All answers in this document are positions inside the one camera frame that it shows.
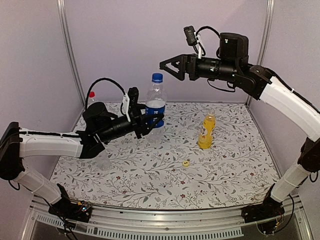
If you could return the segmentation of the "Pepsi bottle blue label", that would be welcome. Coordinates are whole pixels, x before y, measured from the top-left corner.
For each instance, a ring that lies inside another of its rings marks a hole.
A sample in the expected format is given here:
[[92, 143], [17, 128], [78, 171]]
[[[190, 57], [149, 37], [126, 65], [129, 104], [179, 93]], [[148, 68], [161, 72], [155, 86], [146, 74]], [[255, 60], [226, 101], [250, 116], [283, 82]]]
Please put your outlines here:
[[[167, 94], [163, 84], [163, 74], [153, 73], [151, 78], [151, 87], [146, 94], [145, 113], [147, 115], [164, 114], [167, 102]], [[160, 120], [151, 132], [146, 136], [148, 142], [160, 144], [164, 134], [165, 120]]]

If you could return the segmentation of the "blue Pepsi bottle cap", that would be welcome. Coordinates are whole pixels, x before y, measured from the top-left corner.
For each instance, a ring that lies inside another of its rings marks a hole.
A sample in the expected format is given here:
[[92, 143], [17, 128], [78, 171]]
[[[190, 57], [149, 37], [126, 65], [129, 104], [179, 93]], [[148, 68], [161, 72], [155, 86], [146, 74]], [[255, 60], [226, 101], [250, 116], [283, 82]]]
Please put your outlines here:
[[153, 83], [162, 83], [163, 82], [163, 74], [162, 73], [153, 73], [151, 81]]

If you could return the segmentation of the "pale yellow bottle cap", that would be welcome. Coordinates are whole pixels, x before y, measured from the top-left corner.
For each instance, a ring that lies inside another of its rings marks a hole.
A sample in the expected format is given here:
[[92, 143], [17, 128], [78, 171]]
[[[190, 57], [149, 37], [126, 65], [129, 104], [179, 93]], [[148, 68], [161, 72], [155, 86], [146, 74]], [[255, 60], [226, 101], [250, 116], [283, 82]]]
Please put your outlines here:
[[185, 160], [182, 162], [183, 167], [188, 167], [190, 165], [190, 162], [188, 160]]

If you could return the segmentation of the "yellow juice bottle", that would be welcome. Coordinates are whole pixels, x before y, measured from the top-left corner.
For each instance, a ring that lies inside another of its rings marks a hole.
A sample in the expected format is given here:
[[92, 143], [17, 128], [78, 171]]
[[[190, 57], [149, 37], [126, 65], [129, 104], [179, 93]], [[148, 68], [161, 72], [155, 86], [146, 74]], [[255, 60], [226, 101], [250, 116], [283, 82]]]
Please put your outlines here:
[[198, 136], [198, 146], [200, 149], [209, 149], [213, 143], [216, 127], [215, 110], [210, 109], [205, 116]]

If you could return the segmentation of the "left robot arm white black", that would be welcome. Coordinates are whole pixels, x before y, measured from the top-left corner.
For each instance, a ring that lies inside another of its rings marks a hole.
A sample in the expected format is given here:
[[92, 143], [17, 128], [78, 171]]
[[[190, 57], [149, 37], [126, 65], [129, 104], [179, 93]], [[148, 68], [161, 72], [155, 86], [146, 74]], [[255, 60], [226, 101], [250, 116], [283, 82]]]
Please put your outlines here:
[[11, 122], [0, 140], [0, 177], [21, 184], [42, 197], [63, 216], [74, 213], [65, 189], [49, 181], [36, 170], [23, 164], [23, 158], [34, 156], [66, 156], [93, 159], [110, 141], [134, 132], [139, 139], [163, 120], [162, 112], [143, 114], [143, 104], [134, 103], [127, 116], [109, 112], [102, 102], [93, 103], [82, 117], [86, 128], [75, 133], [41, 132], [20, 128]]

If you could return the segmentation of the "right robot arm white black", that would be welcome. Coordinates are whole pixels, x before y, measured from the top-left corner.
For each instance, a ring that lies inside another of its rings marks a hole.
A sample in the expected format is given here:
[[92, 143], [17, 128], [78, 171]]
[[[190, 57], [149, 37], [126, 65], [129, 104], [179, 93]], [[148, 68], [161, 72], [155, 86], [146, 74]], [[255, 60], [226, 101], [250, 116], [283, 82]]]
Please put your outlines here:
[[252, 98], [262, 101], [295, 123], [305, 134], [297, 163], [294, 163], [268, 191], [259, 206], [262, 218], [269, 218], [295, 188], [320, 169], [320, 112], [271, 69], [248, 63], [249, 39], [237, 33], [219, 35], [218, 58], [197, 54], [181, 54], [160, 62], [159, 68], [180, 81], [185, 74], [191, 81], [199, 78], [227, 82]]

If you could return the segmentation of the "red-capped clear bottle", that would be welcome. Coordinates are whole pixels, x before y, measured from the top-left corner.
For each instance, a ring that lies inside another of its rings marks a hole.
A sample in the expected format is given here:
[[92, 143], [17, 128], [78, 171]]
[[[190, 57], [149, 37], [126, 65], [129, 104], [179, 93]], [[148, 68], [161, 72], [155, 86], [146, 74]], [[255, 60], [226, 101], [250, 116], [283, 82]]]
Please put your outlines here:
[[92, 105], [95, 102], [96, 102], [96, 94], [94, 91], [91, 91], [88, 96], [87, 107], [89, 107], [90, 105]]

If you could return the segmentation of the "clear empty plastic bottle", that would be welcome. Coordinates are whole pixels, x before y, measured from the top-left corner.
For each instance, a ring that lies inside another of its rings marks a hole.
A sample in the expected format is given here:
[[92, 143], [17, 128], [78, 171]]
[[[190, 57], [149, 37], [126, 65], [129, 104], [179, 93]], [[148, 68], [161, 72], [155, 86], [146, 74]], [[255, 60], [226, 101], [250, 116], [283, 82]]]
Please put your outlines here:
[[108, 153], [106, 150], [100, 152], [95, 158], [94, 161], [96, 166], [103, 172], [109, 172], [111, 169], [111, 162], [108, 157]]

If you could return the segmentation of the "floral patterned table mat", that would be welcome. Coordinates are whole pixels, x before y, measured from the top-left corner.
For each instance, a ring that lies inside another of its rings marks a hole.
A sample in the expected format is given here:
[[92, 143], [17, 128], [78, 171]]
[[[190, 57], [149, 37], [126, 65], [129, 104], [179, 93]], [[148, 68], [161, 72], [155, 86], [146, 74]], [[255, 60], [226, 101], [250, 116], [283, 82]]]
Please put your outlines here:
[[[213, 142], [201, 149], [199, 133], [210, 109], [215, 111]], [[51, 180], [75, 200], [169, 210], [255, 204], [279, 179], [243, 104], [168, 103], [165, 113], [160, 144], [131, 133], [106, 146], [109, 172], [91, 160], [61, 157]]]

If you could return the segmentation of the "right aluminium corner post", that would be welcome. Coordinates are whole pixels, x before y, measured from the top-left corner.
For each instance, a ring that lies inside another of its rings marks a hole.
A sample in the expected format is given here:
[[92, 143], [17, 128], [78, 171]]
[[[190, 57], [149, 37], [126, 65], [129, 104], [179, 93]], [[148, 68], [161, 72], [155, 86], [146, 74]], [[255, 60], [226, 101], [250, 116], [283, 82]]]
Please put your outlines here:
[[266, 6], [266, 14], [265, 14], [265, 21], [264, 27], [262, 31], [262, 39], [260, 43], [260, 48], [257, 56], [256, 65], [262, 65], [264, 62], [265, 54], [267, 51], [268, 41], [270, 37], [270, 32], [272, 28], [273, 22], [273, 15], [275, 9], [275, 0], [268, 0]]

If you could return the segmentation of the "aluminium corner post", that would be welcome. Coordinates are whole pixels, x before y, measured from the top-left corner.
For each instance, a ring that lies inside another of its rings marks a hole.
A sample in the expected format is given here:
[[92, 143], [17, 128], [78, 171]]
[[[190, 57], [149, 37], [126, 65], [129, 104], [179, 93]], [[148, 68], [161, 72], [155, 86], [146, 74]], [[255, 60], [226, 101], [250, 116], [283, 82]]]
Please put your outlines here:
[[266, 14], [265, 14], [265, 21], [264, 27], [262, 31], [262, 39], [260, 43], [260, 48], [257, 56], [256, 65], [262, 65], [264, 62], [265, 54], [267, 51], [268, 41], [270, 37], [270, 32], [272, 28], [273, 22], [273, 15], [275, 9], [275, 0], [268, 0], [266, 6]]
[[73, 51], [73, 46], [72, 46], [72, 39], [71, 39], [71, 34], [68, 26], [68, 19], [67, 19], [67, 11], [66, 11], [66, 5], [64, 0], [57, 0], [57, 10], [58, 10], [58, 15], [59, 15], [59, 21], [60, 21], [60, 26], [62, 30], [62, 36], [65, 44], [65, 49], [70, 65], [70, 70], [73, 76], [74, 84], [76, 91], [78, 93], [80, 102], [82, 106], [85, 106], [85, 93], [83, 90], [83, 86], [81, 83], [79, 71], [77, 68], [77, 63], [76, 63], [76, 58], [74, 55]]

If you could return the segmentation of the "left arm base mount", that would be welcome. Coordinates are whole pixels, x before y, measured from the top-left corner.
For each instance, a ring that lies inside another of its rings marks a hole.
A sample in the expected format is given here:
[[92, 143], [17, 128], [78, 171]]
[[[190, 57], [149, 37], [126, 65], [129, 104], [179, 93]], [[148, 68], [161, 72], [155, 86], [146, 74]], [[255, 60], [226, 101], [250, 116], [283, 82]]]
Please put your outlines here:
[[61, 199], [50, 205], [48, 213], [63, 219], [88, 223], [92, 214], [92, 205], [84, 200], [77, 203], [71, 202], [65, 188], [59, 183], [57, 186], [61, 191]]

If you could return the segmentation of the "left aluminium corner post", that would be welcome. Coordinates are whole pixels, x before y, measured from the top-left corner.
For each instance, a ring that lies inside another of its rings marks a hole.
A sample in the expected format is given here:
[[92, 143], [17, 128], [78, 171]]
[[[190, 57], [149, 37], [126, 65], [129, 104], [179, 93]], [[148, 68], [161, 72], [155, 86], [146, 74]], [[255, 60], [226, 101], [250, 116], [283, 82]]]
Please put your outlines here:
[[58, 15], [59, 15], [59, 21], [60, 21], [60, 26], [62, 30], [62, 36], [65, 44], [65, 49], [70, 65], [70, 70], [73, 76], [74, 84], [76, 91], [78, 93], [80, 102], [82, 106], [85, 106], [85, 93], [83, 90], [83, 86], [81, 83], [79, 71], [77, 68], [77, 63], [76, 63], [76, 58], [74, 55], [73, 51], [73, 46], [72, 46], [72, 39], [71, 39], [71, 34], [68, 26], [68, 19], [67, 19], [67, 11], [66, 11], [66, 5], [64, 0], [57, 0], [57, 10], [58, 10]]

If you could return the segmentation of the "aluminium front rail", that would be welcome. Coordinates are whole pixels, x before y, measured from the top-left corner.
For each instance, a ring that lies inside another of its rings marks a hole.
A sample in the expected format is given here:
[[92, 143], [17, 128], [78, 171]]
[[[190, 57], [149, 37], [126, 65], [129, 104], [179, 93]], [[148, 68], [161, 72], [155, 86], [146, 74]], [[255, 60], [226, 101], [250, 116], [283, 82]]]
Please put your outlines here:
[[71, 221], [71, 229], [49, 214], [39, 198], [31, 201], [24, 240], [313, 240], [304, 207], [298, 195], [283, 203], [280, 232], [264, 234], [261, 227], [271, 219], [245, 222], [242, 207], [192, 210], [133, 209], [95, 204], [88, 222]]

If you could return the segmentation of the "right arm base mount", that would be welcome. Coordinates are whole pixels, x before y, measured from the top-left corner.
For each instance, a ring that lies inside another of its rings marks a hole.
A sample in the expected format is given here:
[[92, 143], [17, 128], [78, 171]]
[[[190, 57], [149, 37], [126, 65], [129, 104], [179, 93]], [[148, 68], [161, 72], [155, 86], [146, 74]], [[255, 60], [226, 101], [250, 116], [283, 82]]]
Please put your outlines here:
[[250, 204], [241, 209], [241, 216], [245, 223], [264, 221], [257, 225], [258, 230], [265, 235], [271, 235], [278, 229], [285, 213], [282, 203], [270, 196], [264, 198], [260, 204]]

